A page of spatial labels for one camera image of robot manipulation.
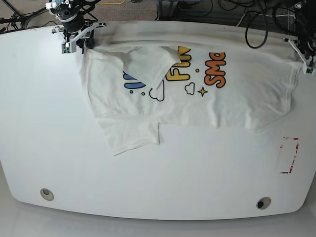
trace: t-shirt hem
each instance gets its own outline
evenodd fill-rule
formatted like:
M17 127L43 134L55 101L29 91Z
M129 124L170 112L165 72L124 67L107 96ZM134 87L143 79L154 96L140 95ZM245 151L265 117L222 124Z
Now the t-shirt hem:
M285 113L288 113L291 109L291 97L292 97L292 92L296 87L296 81L297 81L297 75L300 69L293 68L292 74L289 80L289 87L286 90L285 94Z
M123 146L121 148L112 150L112 154L114 156L116 156L116 155L119 155L119 154L126 152L128 150L133 150L133 149L139 148L141 146L144 146L144 145L147 145L150 143L151 144L159 144L159 141L157 139L151 139L151 138L142 139L142 140L130 143L130 144Z

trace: floor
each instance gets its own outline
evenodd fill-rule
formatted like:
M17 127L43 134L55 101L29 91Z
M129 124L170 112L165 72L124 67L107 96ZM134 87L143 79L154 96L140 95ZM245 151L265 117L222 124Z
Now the floor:
M47 0L7 0L20 14L36 11L45 7ZM117 3L122 0L102 0L101 2ZM156 3L153 0L144 0L140 3L132 3L125 0L120 5L96 5L92 12L99 21L128 21L128 20L154 20L157 16ZM12 11L0 1L0 17L10 18ZM56 21L48 12L34 18L29 22L30 26L41 26L48 21Z

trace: white t-shirt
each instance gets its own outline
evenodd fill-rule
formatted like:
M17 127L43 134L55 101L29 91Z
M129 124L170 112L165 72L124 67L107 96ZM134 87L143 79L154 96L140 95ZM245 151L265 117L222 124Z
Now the white t-shirt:
M291 64L233 49L179 47L178 55L181 63L153 90L124 73L119 54L86 51L82 86L114 155L159 143L159 123L255 130L289 112L297 74Z

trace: white table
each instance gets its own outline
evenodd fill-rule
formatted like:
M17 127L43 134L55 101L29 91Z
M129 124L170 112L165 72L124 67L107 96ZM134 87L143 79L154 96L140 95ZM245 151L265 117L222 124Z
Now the white table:
M295 213L213 221L155 221L85 215L15 200L0 167L0 236L4 237L311 237L316 217Z
M81 92L80 50L62 55L51 29L0 36L0 160L17 200L166 220L274 215L302 206L316 171L315 78L300 75L292 111L262 134L162 125L159 146L113 157ZM126 34L219 29L243 31L186 22L120 23ZM291 174L278 170L283 137L300 138ZM41 197L42 188L54 193L54 201ZM272 203L259 210L263 197Z

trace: graphic print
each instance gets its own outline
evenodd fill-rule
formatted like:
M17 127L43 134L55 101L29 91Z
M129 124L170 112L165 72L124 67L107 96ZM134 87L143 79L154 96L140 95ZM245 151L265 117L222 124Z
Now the graphic print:
M126 72L124 72L123 78L125 80L136 80L134 77L130 76L129 74L127 74ZM124 87L127 89L139 89L139 88L143 88L146 85L143 84L142 82L128 82L124 84Z
M150 98L156 99L159 102L164 100L164 80L162 80L162 83L160 83L156 90L153 90L151 88L151 90L149 91L149 96Z
M178 68L188 68L192 59L191 55L187 53L191 50L186 47L179 46L178 47L178 56L181 60L181 63L176 63L170 68L170 70L166 74L166 79L168 81L180 81L180 80L189 80L191 77L189 74L181 74Z
M194 89L195 89L195 84L194 82L191 82L187 84L184 89L186 90L188 95L194 95Z
M198 93L201 93L201 96L203 97L205 93L207 93L208 91L204 90L204 87L202 87L201 90L198 91Z
M225 53L209 53L211 60L205 62L205 65L209 68L205 71L204 83L206 85L216 84L217 88L222 88L225 83L225 71L221 71L220 66L226 65Z

